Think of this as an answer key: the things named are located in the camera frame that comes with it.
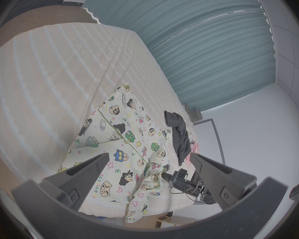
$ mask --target bed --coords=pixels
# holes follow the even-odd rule
[[[17,35],[0,48],[1,159],[22,181],[40,182],[56,173],[85,120],[126,82],[158,127],[167,128],[164,110],[176,112],[198,142],[177,95],[135,32],[65,23]],[[171,173],[179,169],[174,157]],[[182,168],[189,178],[195,170],[190,162]],[[170,194],[165,185],[147,216],[193,203],[184,194]],[[100,206],[87,197],[80,211],[123,217],[126,204]]]

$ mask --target black garment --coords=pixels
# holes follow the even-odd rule
[[[178,165],[181,166],[188,154],[191,153],[186,123],[177,113],[164,111],[165,123],[172,127],[173,147],[178,157]]]

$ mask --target curtain fold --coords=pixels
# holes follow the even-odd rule
[[[257,0],[87,0],[102,24],[135,31],[182,103],[201,111],[275,82],[274,43]]]

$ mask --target tile floor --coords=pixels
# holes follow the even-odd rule
[[[51,5],[29,10],[0,28],[0,47],[22,32],[40,26],[67,22],[96,23],[96,20],[84,8],[76,6]]]

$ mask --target pink star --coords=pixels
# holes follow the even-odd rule
[[[114,167],[113,167],[113,163],[112,163],[111,161],[109,161],[109,163],[107,164],[107,166],[109,167],[109,169],[110,169],[110,168],[114,168]]]

